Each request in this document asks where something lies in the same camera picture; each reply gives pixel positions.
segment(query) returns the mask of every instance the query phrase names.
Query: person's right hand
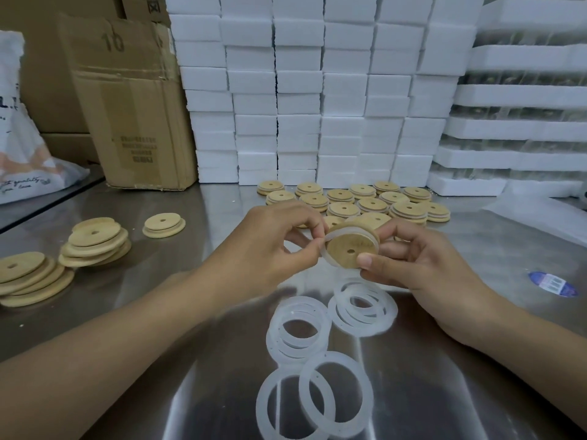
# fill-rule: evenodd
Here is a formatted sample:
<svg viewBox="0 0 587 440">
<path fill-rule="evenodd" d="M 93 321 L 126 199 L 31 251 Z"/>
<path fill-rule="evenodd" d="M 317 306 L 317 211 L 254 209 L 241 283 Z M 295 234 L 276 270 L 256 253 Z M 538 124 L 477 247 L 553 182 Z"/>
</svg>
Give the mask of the person's right hand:
<svg viewBox="0 0 587 440">
<path fill-rule="evenodd" d="M 512 305 L 483 283 L 442 233 L 404 219 L 387 222 L 377 233 L 383 241 L 379 255 L 357 257 L 361 276 L 409 288 L 424 310 L 459 342 L 475 344 L 472 337 L 498 318 L 504 306 Z"/>
</svg>

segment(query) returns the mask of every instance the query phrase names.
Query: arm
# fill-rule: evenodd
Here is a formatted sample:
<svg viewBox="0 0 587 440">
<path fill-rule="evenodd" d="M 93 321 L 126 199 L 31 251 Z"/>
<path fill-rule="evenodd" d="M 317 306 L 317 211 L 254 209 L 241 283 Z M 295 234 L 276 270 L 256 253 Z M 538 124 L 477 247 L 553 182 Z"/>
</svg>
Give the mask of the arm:
<svg viewBox="0 0 587 440">
<path fill-rule="evenodd" d="M 80 438 L 189 329 L 315 265 L 323 236 L 320 214 L 300 202 L 253 208 L 198 270 L 3 362 L 0 436 Z M 290 254 L 284 240 L 304 248 Z"/>
<path fill-rule="evenodd" d="M 409 288 L 452 338 L 500 362 L 587 431 L 587 339 L 535 317 L 486 286 L 446 237 L 402 219 L 357 262 L 370 281 Z"/>
</svg>

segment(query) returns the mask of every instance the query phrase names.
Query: brown cardboard box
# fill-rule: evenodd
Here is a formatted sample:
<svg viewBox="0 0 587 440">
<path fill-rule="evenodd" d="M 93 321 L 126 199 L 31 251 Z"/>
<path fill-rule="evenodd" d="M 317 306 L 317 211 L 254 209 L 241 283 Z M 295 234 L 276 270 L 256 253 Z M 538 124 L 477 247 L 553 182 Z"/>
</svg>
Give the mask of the brown cardboard box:
<svg viewBox="0 0 587 440">
<path fill-rule="evenodd" d="M 62 15 L 59 32 L 107 182 L 162 190 L 193 184 L 194 138 L 169 29 Z"/>
<path fill-rule="evenodd" d="M 20 95 L 40 132 L 88 133 L 57 33 L 57 14 L 123 18 L 120 0 L 2 0 L 0 30 L 25 36 Z"/>
<path fill-rule="evenodd" d="M 64 161 L 87 165 L 99 163 L 98 153 L 89 134 L 41 134 L 52 156 Z"/>
<path fill-rule="evenodd" d="M 154 21 L 171 26 L 165 0 L 122 0 L 127 20 Z"/>
</svg>

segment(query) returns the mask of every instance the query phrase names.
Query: fingernail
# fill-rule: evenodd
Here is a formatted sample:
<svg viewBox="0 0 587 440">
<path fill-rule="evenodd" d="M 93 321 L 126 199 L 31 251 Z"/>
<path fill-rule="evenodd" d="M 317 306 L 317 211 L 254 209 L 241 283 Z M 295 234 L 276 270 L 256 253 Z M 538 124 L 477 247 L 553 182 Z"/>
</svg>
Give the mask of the fingernail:
<svg viewBox="0 0 587 440">
<path fill-rule="evenodd" d="M 367 253 L 359 253 L 357 256 L 357 264 L 362 269 L 368 269 L 371 266 L 371 257 Z"/>
</svg>

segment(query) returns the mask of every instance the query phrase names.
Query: hand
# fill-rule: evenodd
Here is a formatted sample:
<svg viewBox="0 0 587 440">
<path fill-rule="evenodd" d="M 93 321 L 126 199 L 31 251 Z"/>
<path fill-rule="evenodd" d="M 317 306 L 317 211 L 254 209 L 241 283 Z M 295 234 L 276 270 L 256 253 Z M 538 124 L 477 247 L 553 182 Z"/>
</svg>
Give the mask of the hand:
<svg viewBox="0 0 587 440">
<path fill-rule="evenodd" d="M 425 311 L 452 338 L 472 345 L 477 330 L 512 305 L 486 286 L 440 232 L 404 219 L 377 229 L 384 241 L 379 255 L 361 253 L 361 276 L 381 284 L 409 288 Z M 393 240 L 393 236 L 408 242 Z"/>
<path fill-rule="evenodd" d="M 313 239 L 297 229 L 301 224 Z M 228 305 L 268 295 L 290 276 L 316 265 L 325 227 L 319 212 L 298 200 L 254 207 L 199 271 L 210 273 L 228 290 Z M 302 250 L 290 253 L 284 240 Z"/>
</svg>

